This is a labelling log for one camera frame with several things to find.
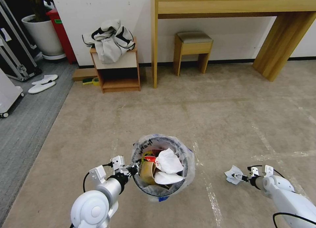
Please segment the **black cable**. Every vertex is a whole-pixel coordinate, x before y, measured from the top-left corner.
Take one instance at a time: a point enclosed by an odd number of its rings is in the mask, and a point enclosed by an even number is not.
[[[252,165],[252,166],[248,166],[247,169],[250,171],[251,167],[262,167],[262,165]],[[277,170],[273,169],[274,172],[276,172],[277,174],[279,174],[282,178],[285,178],[280,172],[278,172]]]
[[[102,166],[103,166],[103,167],[105,167],[105,166],[113,167],[113,163],[110,162],[110,163],[104,164],[104,165],[102,165]],[[83,183],[82,183],[83,192],[86,192],[85,183],[86,183],[86,179],[87,179],[88,175],[89,175],[89,172],[86,174],[86,176],[85,176],[84,179],[83,179]]]
[[[88,177],[88,175],[89,175],[89,172],[86,174],[85,178],[83,179],[83,183],[82,183],[83,192],[86,192],[85,183],[86,183],[86,178]]]
[[[307,221],[307,222],[309,222],[309,223],[312,223],[313,225],[316,225],[316,222],[311,221],[311,220],[309,220],[309,219],[307,219],[307,218],[304,218],[304,217],[302,217],[302,216],[298,216],[298,215],[291,214],[291,213],[274,213],[273,216],[272,216],[272,220],[273,220],[274,226],[275,226],[276,228],[278,228],[278,227],[277,227],[277,224],[276,224],[276,216],[278,216],[278,215],[293,216],[293,217],[299,218],[299,219],[301,219],[301,220]]]

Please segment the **yellow tape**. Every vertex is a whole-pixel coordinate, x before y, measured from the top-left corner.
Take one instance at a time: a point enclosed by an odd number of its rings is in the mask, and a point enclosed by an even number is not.
[[[97,77],[93,78],[92,83],[95,86],[99,86],[100,85],[99,78],[97,78]]]

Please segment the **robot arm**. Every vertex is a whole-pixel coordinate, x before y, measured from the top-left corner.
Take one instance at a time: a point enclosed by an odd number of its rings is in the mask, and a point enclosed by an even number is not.
[[[125,166],[123,156],[112,159],[114,174],[106,179],[102,165],[89,171],[95,190],[81,194],[74,202],[70,217],[76,228],[106,228],[118,209],[118,197],[132,175],[138,174],[138,164]]]
[[[264,166],[264,176],[259,175],[257,167],[249,167],[248,169],[251,171],[251,178],[241,174],[232,174],[232,176],[241,181],[250,182],[252,186],[273,200],[280,212],[273,216],[274,223],[275,216],[279,214],[283,216],[291,228],[316,227],[316,207],[314,204],[304,196],[297,194],[287,179],[273,175],[273,167]]]

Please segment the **white paper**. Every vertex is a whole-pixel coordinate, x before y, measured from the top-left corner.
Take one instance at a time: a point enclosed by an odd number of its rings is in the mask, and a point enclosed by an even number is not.
[[[229,171],[225,172],[225,175],[227,176],[226,180],[228,182],[231,182],[232,184],[239,184],[240,180],[232,177],[232,174],[243,174],[241,169],[239,169],[237,166],[233,165]]]
[[[155,174],[155,182],[161,185],[174,184],[183,180],[182,176],[177,174],[167,174],[159,171]]]
[[[168,148],[159,153],[156,158],[156,167],[167,174],[175,174],[183,170],[179,158]]]

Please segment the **slipper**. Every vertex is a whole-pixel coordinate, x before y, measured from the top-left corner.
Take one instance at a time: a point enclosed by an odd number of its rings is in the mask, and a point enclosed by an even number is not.
[[[44,90],[46,90],[46,89],[48,89],[48,88],[51,88],[51,87],[54,86],[55,84],[56,84],[55,81],[49,82],[49,83],[47,83],[47,84],[45,84],[45,85],[38,84],[38,85],[35,85],[35,86],[33,86],[32,88],[30,88],[30,89],[28,90],[28,93],[30,93],[30,94],[36,94],[36,93],[42,92],[42,91],[44,91]]]
[[[41,79],[40,81],[34,81],[32,82],[32,85],[38,85],[38,84],[46,84],[50,81],[54,81],[58,78],[58,75],[44,75],[44,79]]]

